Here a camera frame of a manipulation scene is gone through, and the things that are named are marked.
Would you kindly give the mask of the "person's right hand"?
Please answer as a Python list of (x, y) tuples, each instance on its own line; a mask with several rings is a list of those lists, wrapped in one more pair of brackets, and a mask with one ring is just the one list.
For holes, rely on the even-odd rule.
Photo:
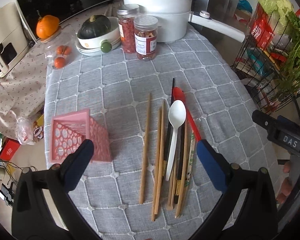
[[(290, 161), (287, 161), (284, 164), (283, 172), (284, 173), (290, 172)], [(290, 181), (290, 179), (288, 177), (285, 178), (281, 185), (280, 193), (277, 195), (277, 198), (276, 198), (277, 202), (279, 204), (283, 204), (285, 202), (285, 200), (287, 199), (287, 197), (290, 195), (292, 189), (293, 189), (292, 182)]]

